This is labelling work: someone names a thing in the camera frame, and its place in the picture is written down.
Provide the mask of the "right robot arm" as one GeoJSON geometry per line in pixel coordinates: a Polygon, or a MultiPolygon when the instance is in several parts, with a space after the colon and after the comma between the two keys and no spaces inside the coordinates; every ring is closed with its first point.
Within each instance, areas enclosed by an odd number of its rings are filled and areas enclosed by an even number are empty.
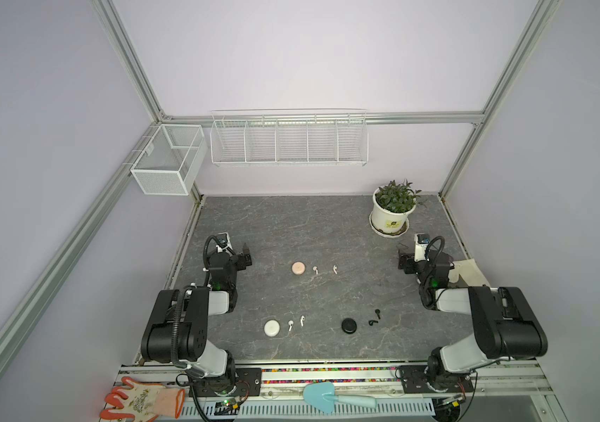
{"type": "Polygon", "coordinates": [[[454,287],[451,271],[455,263],[444,247],[442,236],[417,234],[414,251],[398,254],[398,268],[417,277],[425,309],[469,316],[472,334],[435,348],[425,367],[400,369],[403,381],[424,383],[434,392],[446,392],[453,383],[463,388],[470,374],[483,367],[545,355],[548,339],[523,291],[486,285],[454,287]]]}

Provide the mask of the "pink earbud charging case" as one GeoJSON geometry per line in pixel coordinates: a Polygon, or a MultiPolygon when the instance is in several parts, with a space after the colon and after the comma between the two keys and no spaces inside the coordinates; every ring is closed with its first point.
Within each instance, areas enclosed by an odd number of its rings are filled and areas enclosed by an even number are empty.
{"type": "Polygon", "coordinates": [[[304,274],[305,270],[306,266],[303,262],[295,262],[291,267],[291,271],[296,275],[304,274]]]}

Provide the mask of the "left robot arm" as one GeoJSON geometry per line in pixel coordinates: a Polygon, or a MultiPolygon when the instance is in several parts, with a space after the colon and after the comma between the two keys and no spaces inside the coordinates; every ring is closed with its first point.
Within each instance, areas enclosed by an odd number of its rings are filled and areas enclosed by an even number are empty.
{"type": "Polygon", "coordinates": [[[220,396],[235,392],[235,361],[230,352],[208,340],[208,324],[209,317],[234,311],[238,273],[250,265],[248,247],[240,254],[215,251],[207,256],[209,279],[204,286],[160,291],[141,340],[142,358],[183,370],[203,392],[220,396]]]}

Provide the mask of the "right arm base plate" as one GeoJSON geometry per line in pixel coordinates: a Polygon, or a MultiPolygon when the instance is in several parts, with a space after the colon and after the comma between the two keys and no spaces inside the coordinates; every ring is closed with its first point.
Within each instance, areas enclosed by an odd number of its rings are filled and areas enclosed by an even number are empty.
{"type": "Polygon", "coordinates": [[[432,375],[426,365],[402,365],[395,370],[405,394],[455,394],[474,392],[469,374],[432,375]]]}

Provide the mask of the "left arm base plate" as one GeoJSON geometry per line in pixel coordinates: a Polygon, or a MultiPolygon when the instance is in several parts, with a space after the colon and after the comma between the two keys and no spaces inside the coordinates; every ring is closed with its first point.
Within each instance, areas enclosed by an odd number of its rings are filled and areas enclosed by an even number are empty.
{"type": "Polygon", "coordinates": [[[227,370],[223,376],[196,379],[194,389],[190,389],[192,397],[196,392],[198,398],[203,397],[259,397],[262,386],[262,370],[260,367],[237,367],[227,370]]]}

